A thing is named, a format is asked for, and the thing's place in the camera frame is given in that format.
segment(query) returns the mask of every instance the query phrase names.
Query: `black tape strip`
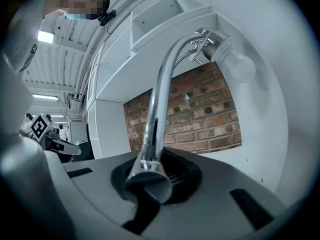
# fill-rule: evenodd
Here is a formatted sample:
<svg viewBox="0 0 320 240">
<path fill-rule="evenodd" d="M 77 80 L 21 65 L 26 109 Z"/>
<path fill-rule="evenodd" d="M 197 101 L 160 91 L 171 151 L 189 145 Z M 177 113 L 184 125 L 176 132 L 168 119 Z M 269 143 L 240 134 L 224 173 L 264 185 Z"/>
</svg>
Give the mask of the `black tape strip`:
<svg viewBox="0 0 320 240">
<path fill-rule="evenodd" d="M 90 168 L 83 168 L 80 170 L 69 171 L 69 172 L 67 172 L 67 174 L 70 178 L 73 178 L 73 177 L 81 176 L 81 175 L 88 174 L 91 172 L 93 172 L 93 171 Z"/>
<path fill-rule="evenodd" d="M 137 210 L 134 219 L 126 222 L 122 227 L 140 235 L 158 214 L 160 204 L 146 192 L 143 186 L 134 186 L 131 192 L 137 197 Z"/>
<path fill-rule="evenodd" d="M 255 230 L 263 228 L 273 218 L 244 189 L 230 191 L 231 196 L 250 221 Z"/>
</svg>

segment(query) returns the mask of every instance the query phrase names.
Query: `fluorescent light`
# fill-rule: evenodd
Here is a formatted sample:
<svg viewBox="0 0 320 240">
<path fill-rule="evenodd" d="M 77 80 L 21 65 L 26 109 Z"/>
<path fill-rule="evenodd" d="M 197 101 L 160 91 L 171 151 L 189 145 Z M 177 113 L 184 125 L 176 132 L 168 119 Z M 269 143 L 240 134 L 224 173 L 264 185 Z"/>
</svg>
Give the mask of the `fluorescent light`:
<svg viewBox="0 0 320 240">
<path fill-rule="evenodd" d="M 39 98 L 39 99 L 48 99 L 48 100 L 58 100 L 57 96 L 49 96 L 49 95 L 39 95 L 39 94 L 32 94 L 33 97 Z"/>
<path fill-rule="evenodd" d="M 44 31 L 39 31 L 38 40 L 42 41 L 42 42 L 46 42 L 46 43 L 52 44 L 53 41 L 54 41 L 54 34 L 48 33 L 48 32 L 44 32 Z"/>
</svg>

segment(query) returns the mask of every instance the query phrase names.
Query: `face mask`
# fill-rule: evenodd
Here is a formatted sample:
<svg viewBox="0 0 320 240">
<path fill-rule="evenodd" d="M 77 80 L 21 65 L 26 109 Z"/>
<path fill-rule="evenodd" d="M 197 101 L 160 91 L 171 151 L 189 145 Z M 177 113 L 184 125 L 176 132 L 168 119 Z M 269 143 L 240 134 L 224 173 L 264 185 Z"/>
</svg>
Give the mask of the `face mask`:
<svg viewBox="0 0 320 240">
<path fill-rule="evenodd" d="M 86 15 L 85 14 L 64 13 L 64 16 L 66 16 L 69 20 L 86 20 Z"/>
</svg>

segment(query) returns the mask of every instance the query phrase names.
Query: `brick wall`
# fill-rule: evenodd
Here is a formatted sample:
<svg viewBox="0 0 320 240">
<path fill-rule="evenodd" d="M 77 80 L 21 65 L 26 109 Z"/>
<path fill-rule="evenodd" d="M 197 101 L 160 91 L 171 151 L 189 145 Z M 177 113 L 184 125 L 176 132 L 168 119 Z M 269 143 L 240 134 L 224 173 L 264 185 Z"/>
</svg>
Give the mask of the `brick wall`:
<svg viewBox="0 0 320 240">
<path fill-rule="evenodd" d="M 124 104 L 131 150 L 140 150 L 152 90 Z M 236 108 L 227 83 L 215 63 L 172 79 L 164 144 L 210 153 L 241 145 Z"/>
</svg>

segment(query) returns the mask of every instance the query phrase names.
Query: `black strip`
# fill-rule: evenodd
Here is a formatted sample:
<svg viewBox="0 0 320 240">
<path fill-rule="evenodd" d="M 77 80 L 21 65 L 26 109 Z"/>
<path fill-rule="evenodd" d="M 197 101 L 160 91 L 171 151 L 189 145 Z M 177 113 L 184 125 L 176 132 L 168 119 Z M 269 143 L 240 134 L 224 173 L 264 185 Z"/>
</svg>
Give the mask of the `black strip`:
<svg viewBox="0 0 320 240">
<path fill-rule="evenodd" d="M 140 235 L 158 214 L 160 204 L 143 186 L 133 186 L 131 192 L 137 197 L 138 207 L 134 219 L 126 222 L 123 228 Z"/>
<path fill-rule="evenodd" d="M 237 205 L 245 214 L 255 230 L 263 228 L 270 223 L 273 218 L 266 212 L 244 189 L 234 189 L 230 191 Z"/>
<path fill-rule="evenodd" d="M 69 172 L 67 172 L 67 174 L 70 178 L 73 178 L 73 177 L 81 176 L 81 175 L 88 174 L 91 172 L 93 172 L 93 171 L 90 168 L 83 168 L 80 170 L 69 171 Z"/>
</svg>

